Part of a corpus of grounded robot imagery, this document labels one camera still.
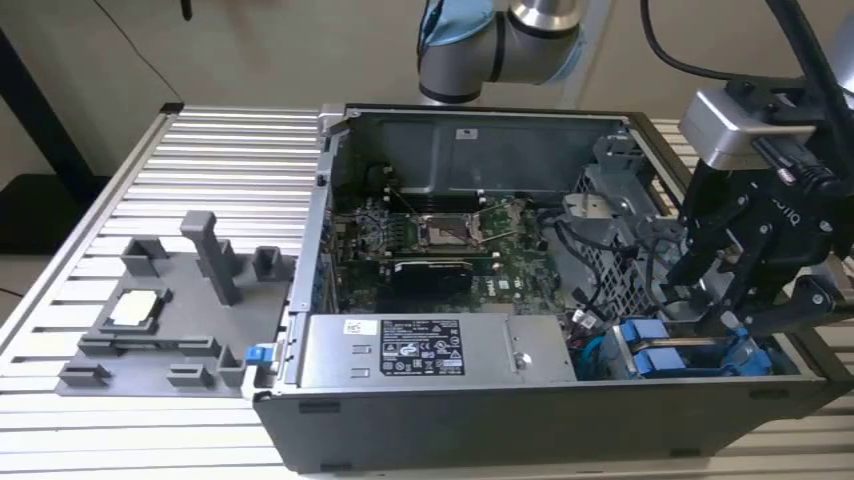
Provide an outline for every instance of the beige wall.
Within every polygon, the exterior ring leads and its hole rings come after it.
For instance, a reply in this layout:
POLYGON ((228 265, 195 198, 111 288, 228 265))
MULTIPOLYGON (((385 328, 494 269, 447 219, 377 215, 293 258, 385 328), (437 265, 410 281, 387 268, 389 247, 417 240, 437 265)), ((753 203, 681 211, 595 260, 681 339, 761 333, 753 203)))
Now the beige wall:
MULTIPOLYGON (((650 4, 658 40, 683 62, 757 75, 801 74, 764 0, 653 0, 650 4)), ((721 82, 683 74, 658 60, 643 38, 638 0, 613 0, 613 5, 579 107, 679 117, 694 91, 721 82)), ((854 2, 801 0, 801 6, 828 46, 854 2)))
MULTIPOLYGON (((188 23, 178 0, 102 3, 187 103, 418 101, 421 0, 194 0, 188 23)), ((84 157, 110 173, 174 95, 91 0, 0 0, 0 26, 84 157)), ((559 86, 491 85, 483 95, 529 107, 559 98, 559 86)))
MULTIPOLYGON (((417 101, 421 0, 194 0, 190 23, 178 0, 102 1, 188 103, 417 101)), ((714 82, 658 62, 643 42, 638 1, 611 2, 578 107, 678 116, 694 89, 714 82)), ((828 39, 852 0, 801 3, 828 39)), ((686 61, 797 73, 762 0, 655 0, 653 10, 661 40, 686 61)), ((98 172, 111 173, 172 93, 91 0, 0 0, 0 26, 84 157, 98 172)), ((563 98, 561 86, 487 85, 483 103, 573 107, 563 98)), ((46 170, 3 107, 0 184, 10 172, 46 170)))

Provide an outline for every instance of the aluminum extrusion table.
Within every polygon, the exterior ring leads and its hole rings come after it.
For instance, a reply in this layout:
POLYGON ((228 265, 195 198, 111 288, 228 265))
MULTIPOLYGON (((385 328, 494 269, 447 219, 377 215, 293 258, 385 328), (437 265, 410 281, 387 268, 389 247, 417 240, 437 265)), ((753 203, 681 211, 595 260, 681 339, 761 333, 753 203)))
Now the aluminum extrusion table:
MULTIPOLYGON (((179 224, 212 210, 238 252, 299 251, 319 112, 186 107, 160 114, 18 309, 0 327, 0 474, 123 480, 295 478, 243 399, 59 397, 59 370, 124 272, 132 235, 192 251, 179 224)), ((655 125, 689 166, 677 123, 655 125)), ((854 321, 818 329, 854 369, 854 321)), ((854 396, 780 420, 712 459, 485 467, 387 478, 854 478, 854 396)))

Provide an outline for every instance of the cable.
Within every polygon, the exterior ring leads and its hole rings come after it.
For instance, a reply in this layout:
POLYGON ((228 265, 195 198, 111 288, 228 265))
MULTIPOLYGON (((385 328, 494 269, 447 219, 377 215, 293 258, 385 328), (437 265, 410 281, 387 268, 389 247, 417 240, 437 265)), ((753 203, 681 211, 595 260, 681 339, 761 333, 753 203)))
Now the cable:
POLYGON ((418 24, 418 32, 419 32, 419 47, 418 47, 418 71, 422 71, 422 58, 427 53, 427 39, 433 32, 437 30, 437 25, 439 24, 439 17, 442 17, 442 9, 445 8, 445 0, 439 0, 437 2, 437 6, 430 11, 427 15, 427 20, 425 21, 425 15, 427 14, 427 9, 430 7, 430 1, 425 0, 425 13, 422 14, 422 22, 418 24))
POLYGON ((573 237, 573 240, 575 240, 578 243, 583 243, 585 245, 587 245, 591 248, 595 248, 598 250, 605 250, 605 251, 609 251, 609 252, 614 252, 614 253, 635 253, 638 251, 638 246, 637 245, 626 245, 623 247, 614 247, 611 245, 606 245, 605 243, 599 243, 599 242, 589 239, 583 235, 581 235, 575 230, 573 230, 571 224, 569 224, 566 222, 561 222, 561 223, 563 223, 563 228, 566 229, 566 233, 570 234, 570 237, 573 237))
POLYGON ((104 6, 102 5, 102 2, 99 0, 92 0, 92 3, 95 3, 95 5, 98 6, 98 8, 100 9, 102 12, 104 12, 104 15, 107 16, 107 18, 110 19, 110 21, 112 22, 114 26, 116 27, 116 29, 119 30, 119 33, 122 34, 122 36, 124 37, 124 39, 128 41, 128 44, 131 45, 131 48, 134 49, 134 52, 136 53, 136 56, 139 57, 139 59, 146 63, 146 65, 148 65, 148 68, 151 68, 151 71, 155 72, 155 75, 158 75, 158 77, 160 77, 160 80, 163 80, 163 83, 166 84, 166 86, 168 87, 170 90, 172 90, 172 93, 175 94, 175 97, 178 98, 178 101, 184 103, 184 99, 182 98, 180 94, 178 93, 178 90, 175 90, 175 87, 172 87, 172 84, 170 83, 170 81, 166 79, 166 77, 163 76, 163 74, 158 71, 158 69, 155 68, 155 66, 151 64, 151 62, 146 59, 143 53, 139 51, 139 48, 136 48, 136 44, 134 43, 134 40, 131 40, 131 37, 128 36, 128 34, 124 32, 124 29, 122 28, 122 26, 119 25, 119 22, 116 22, 116 19, 112 17, 112 15, 110 14, 110 12, 107 11, 107 9, 104 8, 104 6))
POLYGON ((425 0, 425 9, 422 10, 422 19, 418 21, 418 41, 415 43, 415 58, 421 68, 422 63, 422 42, 425 41, 425 18, 427 18, 427 9, 430 8, 430 0, 425 0))
POLYGON ((828 57, 798 2, 796 0, 766 0, 766 4, 777 18, 777 23, 784 30, 801 64, 810 87, 809 92, 818 100, 830 124, 837 152, 844 161, 840 167, 845 170, 834 173, 848 180, 852 169, 854 169, 854 136, 852 136, 854 120, 842 94, 842 87, 837 82, 828 57))
POLYGON ((558 241, 561 242, 561 245, 563 245, 563 248, 566 249, 567 253, 573 255, 573 257, 575 257, 575 260, 578 260, 582 263, 582 265, 585 265, 585 267, 587 267, 587 269, 593 272, 594 281, 597 282, 597 288, 593 291, 593 295, 585 302, 586 304, 585 307, 586 309, 591 310, 605 321, 606 316, 602 313, 601 308, 597 306, 597 300, 599 299, 599 295, 602 294, 602 287, 603 287, 602 274, 599 273, 599 270, 597 269, 593 262, 587 260, 585 256, 581 254, 581 252, 575 248, 573 248, 573 246, 570 245, 566 235, 563 235, 563 231, 567 229, 566 222, 562 220, 557 220, 554 223, 554 229, 555 229, 555 236, 558 237, 558 241))
POLYGON ((673 68, 692 75, 697 75, 698 77, 712 78, 714 80, 732 80, 736 77, 745 76, 737 75, 736 73, 720 72, 717 70, 710 70, 708 68, 689 65, 667 54, 661 44, 658 43, 658 38, 655 38, 655 32, 653 31, 653 20, 650 19, 650 0, 641 0, 641 24, 643 25, 643 35, 646 36, 646 43, 650 44, 653 53, 655 53, 655 56, 662 60, 662 62, 665 62, 673 68))
POLYGON ((594 338, 590 341, 590 343, 587 343, 579 355, 578 370, 579 372, 583 372, 582 380, 593 379, 593 372, 590 370, 591 368, 595 368, 595 365, 593 365, 594 362, 591 357, 593 357, 594 350, 601 346, 601 344, 602 344, 602 337, 599 336, 594 338))
POLYGON ((14 297, 24 298, 24 294, 23 293, 18 293, 16 291, 10 290, 8 288, 0 287, 0 292, 6 293, 8 295, 12 295, 14 297))
MULTIPOLYGON (((653 239, 653 240, 658 239, 658 240, 661 240, 662 242, 670 242, 670 243, 673 243, 674 245, 679 246, 679 241, 678 241, 678 240, 674 240, 673 238, 669 238, 669 237, 651 237, 651 239, 653 239)), ((637 241, 638 241, 638 245, 641 245, 641 246, 646 249, 646 251, 647 251, 647 252, 650 252, 650 254, 653 255, 653 258, 655 258, 655 260, 658 260, 663 265, 667 265, 669 267, 670 267, 670 266, 673 266, 673 265, 670 264, 670 262, 667 262, 667 261, 665 260, 665 257, 662 257, 662 256, 658 254, 658 252, 654 252, 654 251, 653 251, 651 246, 650 246, 650 245, 647 245, 647 244, 643 242, 643 239, 642 239, 642 238, 638 238, 638 240, 637 240, 637 241)))
POLYGON ((658 297, 655 296, 655 294, 653 293, 653 267, 655 266, 655 251, 658 249, 658 244, 662 241, 667 241, 670 240, 666 237, 657 237, 653 240, 653 244, 650 245, 650 255, 646 259, 646 278, 645 278, 645 289, 646 289, 646 296, 650 298, 650 300, 653 301, 653 304, 658 307, 658 309, 662 311, 662 313, 665 314, 665 316, 667 318, 675 318, 675 316, 673 315, 673 313, 670 313, 670 310, 667 310, 667 304, 665 304, 665 302, 662 302, 658 297))

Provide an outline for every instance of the white sticker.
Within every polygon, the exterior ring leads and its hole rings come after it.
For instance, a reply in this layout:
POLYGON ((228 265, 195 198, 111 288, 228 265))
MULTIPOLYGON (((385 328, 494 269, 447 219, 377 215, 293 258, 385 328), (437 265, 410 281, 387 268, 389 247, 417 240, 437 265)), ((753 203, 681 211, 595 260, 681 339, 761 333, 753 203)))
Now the white sticker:
POLYGON ((477 128, 458 128, 457 129, 457 139, 458 140, 477 140, 478 139, 478 129, 477 128))
POLYGON ((156 303, 158 293, 154 290, 131 290, 123 293, 110 313, 114 325, 139 326, 148 320, 156 303))
POLYGON ((345 320, 345 335, 377 335, 377 320, 349 318, 345 320))
POLYGON ((586 316, 581 323, 582 327, 585 327, 587 330, 590 330, 595 324, 597 318, 591 315, 586 316))

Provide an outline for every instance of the blue latch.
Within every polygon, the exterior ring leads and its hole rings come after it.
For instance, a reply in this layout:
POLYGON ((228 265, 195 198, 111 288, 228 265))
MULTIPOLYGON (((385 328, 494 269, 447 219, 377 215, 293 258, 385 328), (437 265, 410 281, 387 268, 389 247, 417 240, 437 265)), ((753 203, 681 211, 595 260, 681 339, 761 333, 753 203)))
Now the blue latch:
POLYGON ((246 349, 246 364, 267 366, 273 364, 273 347, 255 345, 246 349))
POLYGON ((629 344, 641 340, 670 338, 665 322, 657 318, 630 318, 619 327, 629 344))
POLYGON ((685 361, 675 348, 650 348, 634 355, 638 373, 643 377, 679 376, 686 370, 685 361))
POLYGON ((742 337, 728 349, 722 370, 742 377, 761 377, 772 373, 772 357, 750 337, 742 337))

